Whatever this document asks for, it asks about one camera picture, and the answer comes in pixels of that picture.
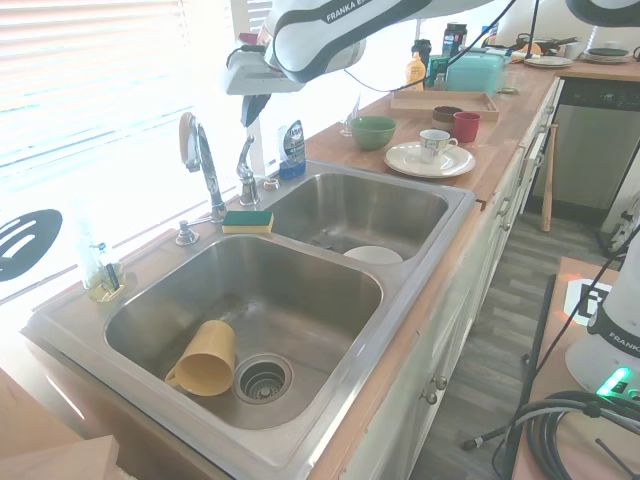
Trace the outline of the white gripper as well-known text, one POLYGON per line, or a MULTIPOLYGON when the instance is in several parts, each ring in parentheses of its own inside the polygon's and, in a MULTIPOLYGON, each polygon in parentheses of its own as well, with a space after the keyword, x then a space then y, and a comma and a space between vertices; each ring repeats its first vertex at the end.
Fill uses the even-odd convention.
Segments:
POLYGON ((259 51, 236 48, 227 58, 224 90, 229 95, 245 95, 242 101, 241 123, 251 126, 274 93, 293 93, 304 88, 303 83, 289 79, 270 67, 259 51))

